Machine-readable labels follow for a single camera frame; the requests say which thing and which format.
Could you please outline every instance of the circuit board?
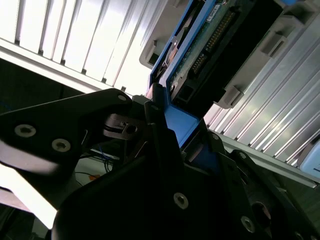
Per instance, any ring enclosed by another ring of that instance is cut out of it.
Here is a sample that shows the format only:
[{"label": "circuit board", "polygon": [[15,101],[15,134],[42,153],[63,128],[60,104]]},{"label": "circuit board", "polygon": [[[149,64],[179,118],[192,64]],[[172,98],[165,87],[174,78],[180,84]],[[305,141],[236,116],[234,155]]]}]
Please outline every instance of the circuit board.
[{"label": "circuit board", "polygon": [[181,60],[175,73],[170,79],[170,92],[178,86],[181,79],[192,70],[195,74],[200,69],[202,63],[206,60],[203,50],[211,51],[218,42],[220,35],[233,19],[234,12],[230,8],[238,2],[237,0],[217,1],[201,30],[197,34],[194,42]]}]

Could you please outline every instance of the screw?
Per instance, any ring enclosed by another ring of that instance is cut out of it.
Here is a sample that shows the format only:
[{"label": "screw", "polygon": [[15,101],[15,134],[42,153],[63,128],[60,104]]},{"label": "screw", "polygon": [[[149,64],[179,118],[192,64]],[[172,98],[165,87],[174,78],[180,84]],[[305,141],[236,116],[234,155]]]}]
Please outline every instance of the screw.
[{"label": "screw", "polygon": [[52,148],[60,153],[65,153],[71,149],[71,144],[65,139],[58,138],[56,140],[53,140]]},{"label": "screw", "polygon": [[28,124],[20,124],[14,128],[15,134],[22,138],[30,138],[36,134],[37,130]]},{"label": "screw", "polygon": [[294,235],[295,235],[296,239],[298,239],[298,240],[304,240],[304,238],[301,236],[301,234],[300,234],[299,232],[295,231],[295,232],[294,232]]},{"label": "screw", "polygon": [[239,156],[240,156],[242,159],[245,159],[245,158],[246,158],[246,155],[245,155],[243,152],[239,152]]},{"label": "screw", "polygon": [[244,228],[249,232],[249,233],[254,233],[256,231],[254,223],[251,221],[250,218],[247,216],[242,216],[241,217],[241,222]]},{"label": "screw", "polygon": [[126,97],[125,96],[122,96],[122,95],[118,95],[118,99],[122,100],[122,101],[126,101]]},{"label": "screw", "polygon": [[215,140],[219,140],[219,137],[218,137],[216,134],[214,134],[214,133],[212,133],[212,137],[213,137]]},{"label": "screw", "polygon": [[182,210],[186,209],[189,206],[187,197],[183,195],[181,192],[176,192],[173,195],[173,200],[174,203]]}]

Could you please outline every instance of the green circuit board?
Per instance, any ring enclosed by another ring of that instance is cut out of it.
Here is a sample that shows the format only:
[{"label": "green circuit board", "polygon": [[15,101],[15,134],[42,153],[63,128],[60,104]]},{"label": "green circuit board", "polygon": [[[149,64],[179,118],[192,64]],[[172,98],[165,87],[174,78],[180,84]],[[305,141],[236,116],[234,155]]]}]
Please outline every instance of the green circuit board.
[{"label": "green circuit board", "polygon": [[201,30],[171,77],[171,87],[176,87],[179,84],[179,80],[188,74],[191,68],[193,68],[194,71],[197,70],[197,66],[199,66],[200,61],[203,60],[203,56],[201,55],[202,50],[208,47],[214,34],[218,32],[222,20],[226,18],[229,8],[234,6],[236,2],[237,0],[220,1],[220,3],[214,5],[211,13],[202,25]]}]

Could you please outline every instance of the cable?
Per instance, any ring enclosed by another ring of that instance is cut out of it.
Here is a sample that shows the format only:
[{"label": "cable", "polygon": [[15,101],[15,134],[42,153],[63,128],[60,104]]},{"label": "cable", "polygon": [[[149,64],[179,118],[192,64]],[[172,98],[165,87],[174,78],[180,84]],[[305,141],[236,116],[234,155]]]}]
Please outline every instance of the cable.
[{"label": "cable", "polygon": [[76,180],[76,182],[77,182],[81,187],[83,187],[83,185],[82,185],[80,182],[78,182],[77,180]]},{"label": "cable", "polygon": [[75,174],[86,174],[86,175],[88,175],[88,176],[91,176],[91,177],[97,179],[96,176],[94,176],[94,175],[92,175],[92,174],[90,174],[90,173],[87,173],[87,172],[83,172],[83,171],[76,171]]},{"label": "cable", "polygon": [[86,158],[91,158],[91,157],[95,157],[96,155],[94,154],[89,154],[89,155],[83,155],[81,156],[79,159],[86,159]]},{"label": "cable", "polygon": [[102,148],[100,145],[98,145],[99,147],[99,150],[102,154],[102,156],[104,157],[104,169],[105,169],[105,172],[106,173],[109,173],[111,170],[109,169],[109,164],[108,164],[108,161],[111,160],[111,157],[108,157],[104,154],[104,152],[102,151]]}]

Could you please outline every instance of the mounting hole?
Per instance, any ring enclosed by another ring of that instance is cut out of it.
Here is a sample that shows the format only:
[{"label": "mounting hole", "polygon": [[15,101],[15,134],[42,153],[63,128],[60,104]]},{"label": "mounting hole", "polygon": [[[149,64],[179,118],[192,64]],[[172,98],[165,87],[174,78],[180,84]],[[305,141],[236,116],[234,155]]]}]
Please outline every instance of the mounting hole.
[{"label": "mounting hole", "polygon": [[241,223],[249,233],[253,234],[256,231],[254,223],[247,216],[241,217]]},{"label": "mounting hole", "polygon": [[172,85],[172,86],[170,87],[170,93],[171,93],[171,94],[174,92],[175,88],[176,88],[175,85]]},{"label": "mounting hole", "polygon": [[122,96],[122,95],[118,95],[118,99],[122,100],[122,101],[126,101],[126,97],[125,96]]},{"label": "mounting hole", "polygon": [[126,133],[127,134],[134,134],[138,128],[136,126],[130,125],[126,128]]},{"label": "mounting hole", "polygon": [[189,206],[189,201],[187,197],[183,195],[181,192],[176,192],[173,195],[173,201],[182,210],[186,209]]},{"label": "mounting hole", "polygon": [[71,144],[68,140],[58,138],[52,141],[52,148],[60,153],[68,152],[71,149]]},{"label": "mounting hole", "polygon": [[28,124],[20,124],[14,128],[15,134],[22,138],[30,138],[34,136],[37,130]]}]

